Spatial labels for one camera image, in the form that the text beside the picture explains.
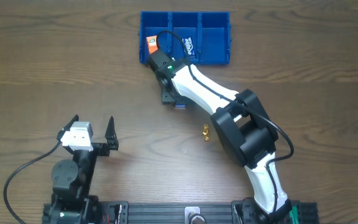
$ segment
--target tabletop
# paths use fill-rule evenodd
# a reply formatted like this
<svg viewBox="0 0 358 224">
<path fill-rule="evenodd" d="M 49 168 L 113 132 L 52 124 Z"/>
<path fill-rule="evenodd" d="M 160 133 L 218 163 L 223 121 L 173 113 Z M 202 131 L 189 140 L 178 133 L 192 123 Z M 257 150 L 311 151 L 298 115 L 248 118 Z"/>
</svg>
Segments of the tabletop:
<svg viewBox="0 0 358 224">
<path fill-rule="evenodd" d="M 91 194 L 129 202 L 231 202 L 252 197 L 198 106 L 162 105 L 139 63 L 141 11 L 229 11 L 226 66 L 199 66 L 229 89 L 255 92 L 295 145 L 278 162 L 290 199 L 317 202 L 321 223 L 358 222 L 358 1 L 0 0 L 0 223 L 15 223 L 2 189 L 49 151 L 75 115 L 103 141 L 114 116 L 119 150 L 98 158 Z M 283 138 L 278 155 L 288 153 Z M 63 148 L 21 171 L 9 202 L 40 223 Z"/>
</svg>

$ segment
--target blue plastic bin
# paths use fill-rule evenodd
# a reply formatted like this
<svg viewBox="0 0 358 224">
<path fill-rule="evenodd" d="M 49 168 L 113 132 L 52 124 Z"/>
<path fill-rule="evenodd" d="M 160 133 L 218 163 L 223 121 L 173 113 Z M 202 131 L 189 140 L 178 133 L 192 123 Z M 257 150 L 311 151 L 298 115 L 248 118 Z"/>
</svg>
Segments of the blue plastic bin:
<svg viewBox="0 0 358 224">
<path fill-rule="evenodd" d="M 149 12 L 140 14 L 139 60 L 146 64 L 149 58 L 146 37 L 170 30 L 182 38 L 191 37 L 195 55 L 193 64 L 224 65 L 230 62 L 229 12 Z M 160 48 L 175 58 L 183 58 L 179 40 L 170 34 L 159 38 Z"/>
</svg>

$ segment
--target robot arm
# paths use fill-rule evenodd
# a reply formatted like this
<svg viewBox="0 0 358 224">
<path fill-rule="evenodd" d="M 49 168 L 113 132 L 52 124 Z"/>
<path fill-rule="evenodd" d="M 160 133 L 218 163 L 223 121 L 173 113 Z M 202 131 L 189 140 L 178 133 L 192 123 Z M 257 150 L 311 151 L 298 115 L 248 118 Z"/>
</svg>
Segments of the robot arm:
<svg viewBox="0 0 358 224">
<path fill-rule="evenodd" d="M 283 218 L 291 210 L 291 203 L 281 188 L 275 163 L 272 162 L 269 169 L 278 196 L 277 207 L 273 210 L 275 191 L 266 168 L 266 163 L 275 158 L 274 142 L 278 139 L 276 130 L 252 115 L 250 121 L 238 128 L 236 121 L 249 114 L 239 111 L 231 102 L 220 98 L 199 82 L 230 100 L 252 108 L 268 119 L 256 95 L 250 90 L 242 93 L 228 90 L 204 76 L 196 66 L 190 65 L 193 75 L 199 81 L 197 82 L 183 59 L 170 59 L 160 50 L 150 55 L 148 64 L 155 72 L 163 93 L 168 93 L 174 103 L 183 103 L 190 99 L 211 115 L 224 150 L 237 165 L 245 167 L 248 173 L 255 192 L 255 202 L 260 207 L 261 221 L 275 222 Z"/>
</svg>

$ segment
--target wood grain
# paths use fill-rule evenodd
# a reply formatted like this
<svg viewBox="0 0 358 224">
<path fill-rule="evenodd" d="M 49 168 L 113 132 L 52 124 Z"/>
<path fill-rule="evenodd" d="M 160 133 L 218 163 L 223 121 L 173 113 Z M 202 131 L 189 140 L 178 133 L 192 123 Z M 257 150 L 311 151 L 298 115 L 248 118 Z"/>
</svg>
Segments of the wood grain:
<svg viewBox="0 0 358 224">
<path fill-rule="evenodd" d="M 26 1 L 0 0 L 0 223 L 14 223 L 2 188 L 11 172 L 48 151 L 74 115 L 102 141 L 109 116 L 119 151 L 99 158 L 91 193 L 130 202 L 230 202 L 253 195 L 197 106 L 160 103 L 139 63 L 145 10 L 230 11 L 231 63 L 201 67 L 218 83 L 256 92 L 291 137 L 280 162 L 283 188 L 318 202 L 321 223 L 358 222 L 358 1 Z M 288 150 L 279 139 L 278 153 Z M 52 166 L 62 148 L 23 170 L 9 201 L 40 223 Z"/>
</svg>

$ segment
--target gold object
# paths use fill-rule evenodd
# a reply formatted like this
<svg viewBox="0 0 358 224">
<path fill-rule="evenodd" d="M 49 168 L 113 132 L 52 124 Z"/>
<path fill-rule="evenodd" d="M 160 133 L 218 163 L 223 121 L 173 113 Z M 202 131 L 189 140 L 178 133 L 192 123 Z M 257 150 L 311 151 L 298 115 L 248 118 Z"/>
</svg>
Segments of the gold object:
<svg viewBox="0 0 358 224">
<path fill-rule="evenodd" d="M 208 127 L 208 124 L 204 124 L 203 135 L 204 135 L 204 141 L 209 141 L 209 127 Z"/>
</svg>

